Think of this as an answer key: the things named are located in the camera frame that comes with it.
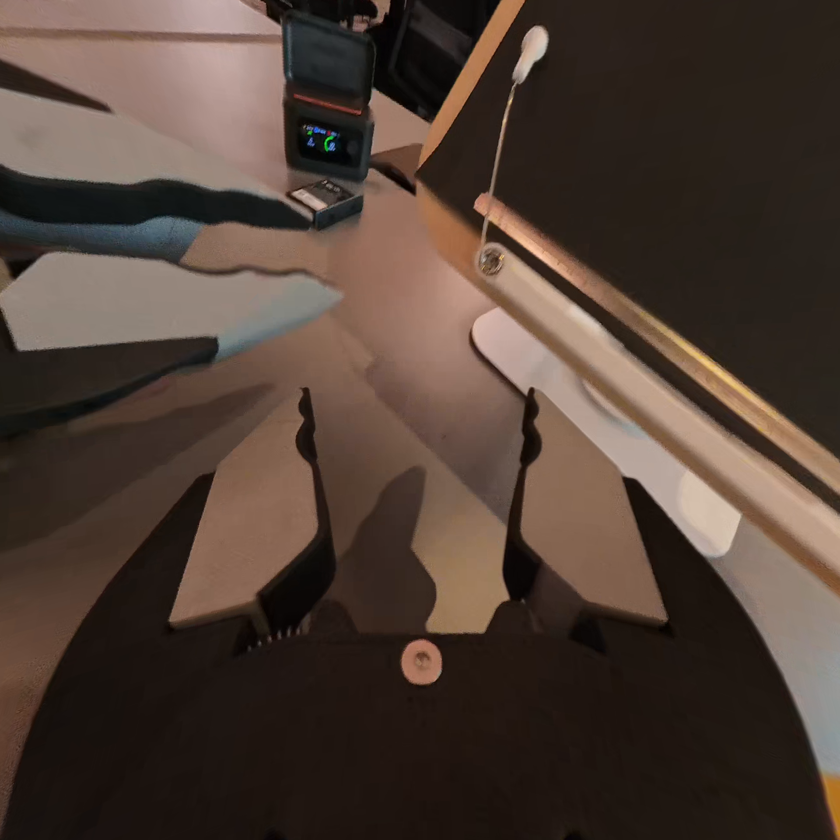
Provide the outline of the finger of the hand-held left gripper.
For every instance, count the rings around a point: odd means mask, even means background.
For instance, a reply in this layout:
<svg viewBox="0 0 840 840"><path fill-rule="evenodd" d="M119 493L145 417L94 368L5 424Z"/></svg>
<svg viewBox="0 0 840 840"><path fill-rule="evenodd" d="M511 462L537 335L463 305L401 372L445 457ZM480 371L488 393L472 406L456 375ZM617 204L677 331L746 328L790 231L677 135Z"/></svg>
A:
<svg viewBox="0 0 840 840"><path fill-rule="evenodd" d="M2 90L1 204L42 224L310 228L278 192L121 115Z"/></svg>
<svg viewBox="0 0 840 840"><path fill-rule="evenodd" d="M318 319L342 292L305 271L202 272L152 259L38 259L2 291L18 350L210 338L217 359Z"/></svg>

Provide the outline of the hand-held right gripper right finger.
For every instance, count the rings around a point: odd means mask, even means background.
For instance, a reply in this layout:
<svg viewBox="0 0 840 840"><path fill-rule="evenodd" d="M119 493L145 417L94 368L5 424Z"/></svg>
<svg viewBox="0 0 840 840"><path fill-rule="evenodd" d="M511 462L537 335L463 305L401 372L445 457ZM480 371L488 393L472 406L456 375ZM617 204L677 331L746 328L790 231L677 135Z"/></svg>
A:
<svg viewBox="0 0 840 840"><path fill-rule="evenodd" d="M528 391L502 576L540 624L666 624L624 476L551 400Z"/></svg>

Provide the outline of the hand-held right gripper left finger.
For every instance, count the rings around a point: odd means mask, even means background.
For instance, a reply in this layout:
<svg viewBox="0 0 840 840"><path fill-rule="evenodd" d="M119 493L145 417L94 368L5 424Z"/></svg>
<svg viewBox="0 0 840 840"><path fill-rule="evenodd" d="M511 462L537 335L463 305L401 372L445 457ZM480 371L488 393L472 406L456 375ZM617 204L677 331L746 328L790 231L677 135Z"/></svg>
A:
<svg viewBox="0 0 840 840"><path fill-rule="evenodd" d="M213 473L169 623L233 617L258 634L296 631L337 559L307 387L278 406Z"/></svg>

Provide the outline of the small black battery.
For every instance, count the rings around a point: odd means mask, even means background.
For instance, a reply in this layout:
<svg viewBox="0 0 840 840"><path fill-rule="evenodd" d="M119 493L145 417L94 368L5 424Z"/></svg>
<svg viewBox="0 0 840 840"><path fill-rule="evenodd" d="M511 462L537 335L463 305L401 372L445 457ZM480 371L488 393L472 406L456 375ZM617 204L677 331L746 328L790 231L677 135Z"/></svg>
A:
<svg viewBox="0 0 840 840"><path fill-rule="evenodd" d="M318 231L361 214L364 206L362 194L351 192L327 178L292 189L286 196L306 209L312 227Z"/></svg>

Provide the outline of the black power bank with display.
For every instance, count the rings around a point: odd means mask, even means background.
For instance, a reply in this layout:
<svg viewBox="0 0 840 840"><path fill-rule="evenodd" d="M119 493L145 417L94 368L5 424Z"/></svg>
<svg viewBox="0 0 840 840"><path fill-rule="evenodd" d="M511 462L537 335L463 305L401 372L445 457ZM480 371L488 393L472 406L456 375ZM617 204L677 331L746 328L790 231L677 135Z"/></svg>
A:
<svg viewBox="0 0 840 840"><path fill-rule="evenodd" d="M371 38L296 10L281 28L287 165L363 182L375 131Z"/></svg>

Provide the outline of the black mesh office chair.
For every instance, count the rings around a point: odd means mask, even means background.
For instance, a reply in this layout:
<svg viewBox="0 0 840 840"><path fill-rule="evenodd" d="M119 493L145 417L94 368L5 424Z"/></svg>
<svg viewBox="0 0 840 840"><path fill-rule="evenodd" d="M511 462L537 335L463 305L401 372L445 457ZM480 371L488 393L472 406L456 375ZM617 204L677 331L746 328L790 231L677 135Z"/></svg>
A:
<svg viewBox="0 0 840 840"><path fill-rule="evenodd" d="M368 33L374 88L432 122L498 1L391 1Z"/></svg>

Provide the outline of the wooden board with black panel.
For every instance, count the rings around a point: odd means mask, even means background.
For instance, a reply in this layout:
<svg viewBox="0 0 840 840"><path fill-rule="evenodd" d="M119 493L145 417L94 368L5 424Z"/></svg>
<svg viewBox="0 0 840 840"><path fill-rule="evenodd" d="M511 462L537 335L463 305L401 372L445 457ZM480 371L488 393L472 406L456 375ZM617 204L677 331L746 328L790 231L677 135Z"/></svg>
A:
<svg viewBox="0 0 840 840"><path fill-rule="evenodd" d="M501 2L418 171L489 297L474 205L535 25L495 199L838 456L838 2Z"/></svg>

